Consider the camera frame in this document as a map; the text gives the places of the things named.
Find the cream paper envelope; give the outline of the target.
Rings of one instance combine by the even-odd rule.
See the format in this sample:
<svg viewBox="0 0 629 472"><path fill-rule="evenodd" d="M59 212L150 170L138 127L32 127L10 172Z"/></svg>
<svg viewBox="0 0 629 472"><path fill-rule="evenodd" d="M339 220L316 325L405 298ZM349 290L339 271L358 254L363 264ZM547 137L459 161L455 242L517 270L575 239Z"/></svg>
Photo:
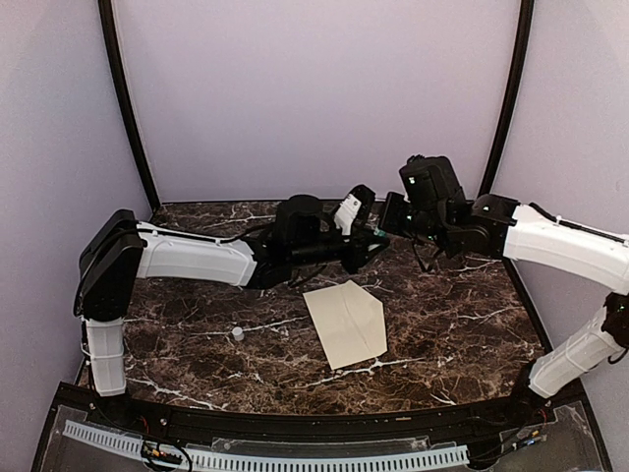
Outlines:
<svg viewBox="0 0 629 472"><path fill-rule="evenodd" d="M332 370L387 351L383 305L354 281L307 292L304 299Z"/></svg>

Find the white glue stick cap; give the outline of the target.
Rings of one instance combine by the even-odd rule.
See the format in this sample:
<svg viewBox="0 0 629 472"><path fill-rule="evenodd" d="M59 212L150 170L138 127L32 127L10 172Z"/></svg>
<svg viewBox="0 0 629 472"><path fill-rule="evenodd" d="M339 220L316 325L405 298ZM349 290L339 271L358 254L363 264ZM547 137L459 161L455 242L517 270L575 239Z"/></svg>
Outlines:
<svg viewBox="0 0 629 472"><path fill-rule="evenodd" d="M239 326L236 326L232 329L232 336L236 341L242 341L245 338L245 333Z"/></svg>

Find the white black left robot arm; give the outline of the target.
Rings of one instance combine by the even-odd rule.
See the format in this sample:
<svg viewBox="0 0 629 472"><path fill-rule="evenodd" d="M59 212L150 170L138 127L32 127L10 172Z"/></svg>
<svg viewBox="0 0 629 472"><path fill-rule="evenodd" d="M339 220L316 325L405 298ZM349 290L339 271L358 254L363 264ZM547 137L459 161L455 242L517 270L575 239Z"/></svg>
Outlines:
<svg viewBox="0 0 629 472"><path fill-rule="evenodd" d="M99 410L118 429L139 420L124 394L123 319L139 278L184 278L268 289L302 266L340 263L356 273L389 245L366 227L374 198L359 186L333 210L310 195L280 202L271 221L232 237L168 230L120 209L80 256L73 312L84 323L92 386Z"/></svg>

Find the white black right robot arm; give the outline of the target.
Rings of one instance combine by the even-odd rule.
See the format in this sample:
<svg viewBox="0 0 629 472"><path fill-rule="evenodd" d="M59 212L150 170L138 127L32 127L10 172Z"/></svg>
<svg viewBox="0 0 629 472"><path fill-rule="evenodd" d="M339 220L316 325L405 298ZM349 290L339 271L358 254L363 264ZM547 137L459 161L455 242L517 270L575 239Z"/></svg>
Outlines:
<svg viewBox="0 0 629 472"><path fill-rule="evenodd" d="M404 191L388 193L378 221L382 231L433 243L449 257L472 252L551 266L610 291L588 323L524 369L523 388L501 406L508 425L525 425L538 413L540 399L555 396L600 362L627 352L627 236L495 194L469 200L445 156L412 156L399 175Z"/></svg>

